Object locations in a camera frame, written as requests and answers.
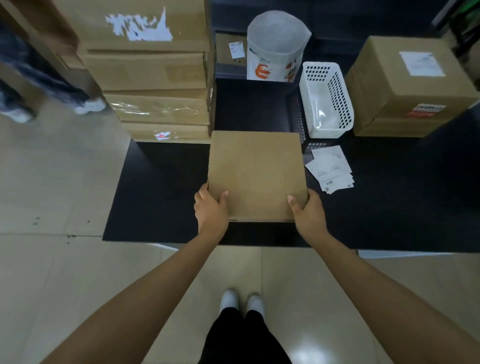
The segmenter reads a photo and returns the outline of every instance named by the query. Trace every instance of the black table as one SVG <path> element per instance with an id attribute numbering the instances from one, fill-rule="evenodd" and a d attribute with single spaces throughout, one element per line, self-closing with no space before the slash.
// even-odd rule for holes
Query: black table
<path id="1" fill-rule="evenodd" d="M 354 137 L 340 144 L 355 187 L 321 194 L 330 232 L 350 248 L 480 252 L 480 108 L 422 139 Z M 297 84 L 217 80 L 216 130 L 298 132 Z M 185 243 L 195 236 L 193 195 L 207 179 L 209 145 L 131 141 L 103 236 Z M 304 161 L 312 159 L 309 140 Z M 292 223 L 231 223 L 222 244 L 307 246 Z"/>

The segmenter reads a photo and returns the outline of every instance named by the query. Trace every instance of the black pants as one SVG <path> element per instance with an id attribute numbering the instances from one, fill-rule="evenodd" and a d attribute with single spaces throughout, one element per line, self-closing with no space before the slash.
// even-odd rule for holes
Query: black pants
<path id="1" fill-rule="evenodd" d="M 199 364 L 291 364 L 287 353 L 268 331 L 262 315 L 224 309 L 208 332 Z"/>
<path id="2" fill-rule="evenodd" d="M 0 22 L 0 61 L 12 67 L 48 95 L 69 106 L 82 106 L 89 99 L 81 89 L 65 80 L 35 48 Z M 20 94 L 0 80 L 0 111 L 21 109 Z"/>

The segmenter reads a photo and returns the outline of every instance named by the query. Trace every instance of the sneaker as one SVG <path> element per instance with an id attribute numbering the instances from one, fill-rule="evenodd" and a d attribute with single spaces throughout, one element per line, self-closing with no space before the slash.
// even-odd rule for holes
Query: sneaker
<path id="1" fill-rule="evenodd" d="M 253 294 L 253 295 L 250 296 L 250 298 L 248 299 L 247 312 L 250 311 L 250 310 L 257 311 L 259 314 L 262 315 L 262 317 L 263 317 L 264 320 L 265 320 L 265 305 L 264 305 L 264 301 L 262 300 L 262 298 L 261 298 L 258 294 Z"/>
<path id="2" fill-rule="evenodd" d="M 102 111 L 107 107 L 107 103 L 101 98 L 97 97 L 95 99 L 90 99 L 85 101 L 82 106 L 76 106 L 73 108 L 73 112 L 77 115 L 85 115 L 89 112 Z"/>
<path id="3" fill-rule="evenodd" d="M 239 309 L 239 297 L 234 290 L 226 291 L 222 296 L 222 302 L 220 302 L 220 312 L 227 307 L 233 307 Z"/>
<path id="4" fill-rule="evenodd" d="M 21 124 L 25 124 L 33 119 L 33 114 L 28 109 L 15 109 L 12 111 L 0 112 L 0 114 L 8 116 L 10 119 Z"/>

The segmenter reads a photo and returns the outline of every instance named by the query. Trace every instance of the floor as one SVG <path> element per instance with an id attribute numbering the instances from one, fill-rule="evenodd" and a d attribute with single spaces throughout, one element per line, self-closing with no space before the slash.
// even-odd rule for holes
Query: floor
<path id="1" fill-rule="evenodd" d="M 101 240 L 129 142 L 114 114 L 76 116 L 22 82 L 18 89 L 39 112 L 27 125 L 0 118 L 0 363 L 34 364 L 174 252 Z M 480 255 L 370 262 L 480 340 Z M 391 363 L 311 249 L 225 246 L 144 362 L 196 363 L 232 287 L 243 307 L 250 293 L 263 296 L 266 322 L 294 364 Z"/>

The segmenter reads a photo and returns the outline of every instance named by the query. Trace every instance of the red label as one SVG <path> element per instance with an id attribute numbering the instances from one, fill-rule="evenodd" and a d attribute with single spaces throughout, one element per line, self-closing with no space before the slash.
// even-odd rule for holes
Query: red label
<path id="1" fill-rule="evenodd" d="M 413 116 L 415 118 L 428 118 L 433 115 L 435 115 L 434 112 L 426 112 L 426 111 L 409 111 L 405 114 L 405 116 Z"/>

